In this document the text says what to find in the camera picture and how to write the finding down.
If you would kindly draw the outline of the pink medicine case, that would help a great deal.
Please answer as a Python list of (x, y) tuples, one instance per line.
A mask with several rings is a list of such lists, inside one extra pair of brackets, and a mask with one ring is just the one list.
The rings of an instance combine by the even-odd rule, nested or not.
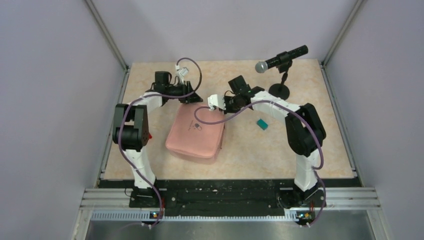
[(168, 151), (175, 157), (213, 164), (222, 148), (225, 124), (203, 124), (196, 120), (194, 112), (203, 104), (182, 104), (165, 141)]

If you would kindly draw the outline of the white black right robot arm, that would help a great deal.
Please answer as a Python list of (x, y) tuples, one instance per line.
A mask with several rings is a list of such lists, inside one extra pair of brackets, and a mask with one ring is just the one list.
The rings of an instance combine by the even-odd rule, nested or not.
[(251, 109), (284, 123), (287, 142), (296, 159), (293, 200), (299, 206), (307, 206), (318, 190), (317, 171), (324, 166), (322, 146), (327, 137), (316, 108), (311, 103), (289, 103), (259, 86), (250, 87), (241, 75), (228, 84), (234, 95), (223, 98), (225, 113)]

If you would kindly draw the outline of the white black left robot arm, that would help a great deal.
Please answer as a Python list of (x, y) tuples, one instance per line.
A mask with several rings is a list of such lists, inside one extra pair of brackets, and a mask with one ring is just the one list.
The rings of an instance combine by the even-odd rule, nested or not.
[(141, 200), (149, 207), (160, 202), (161, 194), (155, 187), (156, 176), (145, 149), (150, 139), (148, 114), (169, 100), (177, 99), (182, 104), (201, 103), (203, 99), (196, 93), (203, 80), (203, 75), (199, 76), (197, 86), (192, 87), (190, 81), (182, 81), (183, 73), (179, 73), (176, 76), (179, 81), (172, 84), (170, 72), (157, 71), (150, 89), (130, 103), (118, 103), (114, 108), (112, 141), (131, 166), (134, 186), (142, 191)]

